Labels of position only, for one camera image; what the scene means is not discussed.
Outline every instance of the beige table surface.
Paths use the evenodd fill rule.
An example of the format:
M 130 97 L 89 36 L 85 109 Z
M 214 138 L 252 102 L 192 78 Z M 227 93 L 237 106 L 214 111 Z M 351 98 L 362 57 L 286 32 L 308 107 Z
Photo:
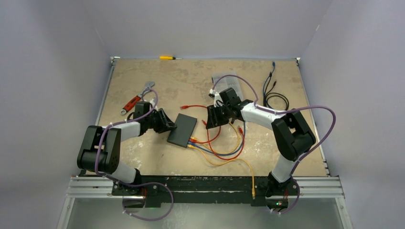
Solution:
M 159 95 L 158 107 L 163 108 L 168 117 L 175 121 L 178 113 L 198 119 L 193 135 L 206 140 L 206 130 L 201 119 L 207 119 L 204 108 L 181 110 L 182 105 L 210 105 L 213 100 L 208 96 L 212 88 L 213 73 L 235 71 L 248 80 L 257 90 L 259 99 L 263 82 L 272 69 L 271 61 L 257 60 L 119 60 L 115 67 L 107 92 L 100 125 L 122 121 L 120 110 L 130 99 L 138 94 L 146 81 L 155 81 Z M 307 105 L 301 78 L 294 61 L 277 61 L 273 80 L 277 80 L 274 92 L 284 94 L 290 102 L 290 109 Z M 254 100 L 251 89 L 239 81 L 245 99 Z M 145 95 L 145 100 L 153 98 L 153 93 Z M 281 99 L 271 100 L 275 109 L 283 109 Z M 313 130 L 309 111 L 303 115 Z M 243 126 L 240 121 L 235 126 Z M 254 123 L 246 124 L 246 143 L 240 158 L 252 166 L 255 176 L 267 176 L 276 164 L 278 152 L 273 132 Z M 217 129 L 210 130 L 212 136 Z M 143 136 L 129 139 L 121 144 L 120 159 L 138 168 L 143 175 L 212 175 L 212 176 L 249 176 L 250 170 L 242 161 L 233 161 L 215 167 L 195 149 L 185 149 L 166 142 L 169 132 L 157 134 L 152 129 Z M 229 125 L 222 127 L 221 135 L 213 142 L 218 151 L 233 149 L 236 135 Z M 212 161 L 222 162 L 208 155 Z M 326 176 L 320 150 L 317 149 L 305 158 L 294 173 L 295 176 Z

